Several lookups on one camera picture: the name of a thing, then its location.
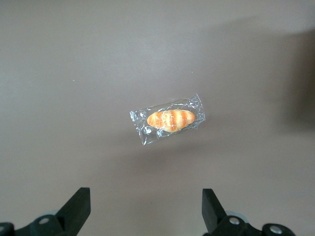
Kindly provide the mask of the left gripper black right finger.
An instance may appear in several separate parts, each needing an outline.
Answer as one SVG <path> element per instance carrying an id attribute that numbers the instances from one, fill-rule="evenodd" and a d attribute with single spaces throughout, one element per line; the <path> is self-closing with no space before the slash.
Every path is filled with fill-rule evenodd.
<path id="1" fill-rule="evenodd" d="M 227 215 L 213 189 L 202 190 L 202 216 L 206 236 L 294 236 L 288 227 L 268 223 L 258 230 L 236 215 Z"/>

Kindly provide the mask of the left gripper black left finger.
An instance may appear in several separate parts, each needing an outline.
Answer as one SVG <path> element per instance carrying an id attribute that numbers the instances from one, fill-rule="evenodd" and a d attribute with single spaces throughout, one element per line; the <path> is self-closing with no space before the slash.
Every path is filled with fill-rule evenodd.
<path id="1" fill-rule="evenodd" d="M 90 188 L 81 187 L 55 214 L 46 214 L 28 225 L 15 229 L 10 222 L 1 222 L 2 236 L 76 236 L 91 213 Z"/>

